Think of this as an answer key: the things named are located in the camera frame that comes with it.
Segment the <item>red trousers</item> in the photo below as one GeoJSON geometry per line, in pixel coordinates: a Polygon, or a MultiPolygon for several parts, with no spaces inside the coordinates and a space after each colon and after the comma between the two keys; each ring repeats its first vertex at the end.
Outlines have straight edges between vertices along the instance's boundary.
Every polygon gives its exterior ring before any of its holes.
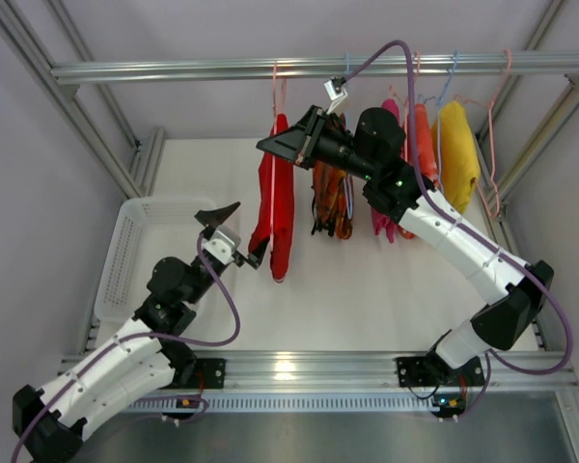
{"type": "MultiPolygon", "coordinates": [[[[271,206],[271,164],[272,154],[265,152],[258,168],[261,204],[258,223],[251,234],[248,251],[253,253],[264,242],[270,243],[270,206],[271,206]]],[[[289,270],[290,251],[294,225],[294,178],[293,165],[279,158],[279,193],[276,205],[276,244],[270,250],[270,270],[272,279],[281,283],[289,270]]]]}

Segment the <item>pink hanger with red trousers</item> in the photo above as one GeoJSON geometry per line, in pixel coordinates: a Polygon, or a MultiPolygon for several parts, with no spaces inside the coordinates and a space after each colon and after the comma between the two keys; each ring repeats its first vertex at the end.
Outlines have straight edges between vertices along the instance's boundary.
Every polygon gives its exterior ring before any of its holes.
{"type": "MultiPolygon", "coordinates": [[[[287,94],[287,79],[279,77],[279,65],[275,61],[272,70],[272,112],[273,112],[273,134],[281,132],[280,116],[285,114],[285,102],[287,94]]],[[[279,193],[279,158],[274,155],[271,164],[271,206],[270,206],[270,245],[274,251],[276,244],[276,205],[279,193]]]]}

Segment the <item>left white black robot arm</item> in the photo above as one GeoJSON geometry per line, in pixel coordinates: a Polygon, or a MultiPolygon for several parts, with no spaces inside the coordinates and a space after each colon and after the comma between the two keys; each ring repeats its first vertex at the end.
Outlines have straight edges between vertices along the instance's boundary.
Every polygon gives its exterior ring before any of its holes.
{"type": "Polygon", "coordinates": [[[198,211],[203,229],[191,262],[161,259],[148,297],[112,338],[42,387],[26,385],[14,394],[12,461],[27,450],[36,462],[68,462],[99,427],[144,395],[191,385],[197,341],[183,333],[196,317],[193,306],[214,286],[228,291],[221,276],[231,265],[262,263],[265,247],[242,254],[239,236],[225,225],[239,207],[198,211]]]}

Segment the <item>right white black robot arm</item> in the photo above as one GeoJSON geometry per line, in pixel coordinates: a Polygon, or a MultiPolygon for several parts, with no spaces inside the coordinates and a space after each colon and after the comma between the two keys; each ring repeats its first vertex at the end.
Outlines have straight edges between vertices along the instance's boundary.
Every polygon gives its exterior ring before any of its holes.
{"type": "Polygon", "coordinates": [[[336,114],[312,106],[300,121],[257,143],[303,169],[317,163],[365,180],[363,195],[376,211],[422,238],[475,288],[485,305],[443,335],[422,363],[439,382],[491,349],[510,350],[537,317],[553,279],[544,261],[534,265],[497,247],[465,222],[433,183],[400,151],[405,132],[390,111],[365,110],[355,131],[336,114]]]}

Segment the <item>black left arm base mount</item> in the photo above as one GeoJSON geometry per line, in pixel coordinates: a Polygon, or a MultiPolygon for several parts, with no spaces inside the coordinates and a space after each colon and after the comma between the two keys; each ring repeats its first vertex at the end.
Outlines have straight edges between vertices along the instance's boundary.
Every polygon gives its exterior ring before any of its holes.
{"type": "Polygon", "coordinates": [[[173,389],[222,390],[225,386],[226,360],[223,358],[195,359],[179,368],[170,386],[173,389]]]}

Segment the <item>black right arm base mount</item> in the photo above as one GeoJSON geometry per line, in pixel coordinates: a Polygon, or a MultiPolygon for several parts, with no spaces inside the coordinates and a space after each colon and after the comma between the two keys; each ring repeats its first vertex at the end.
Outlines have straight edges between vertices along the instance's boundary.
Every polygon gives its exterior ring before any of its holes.
{"type": "Polygon", "coordinates": [[[447,382],[448,366],[436,356],[397,357],[396,367],[402,388],[437,387],[447,382]]]}

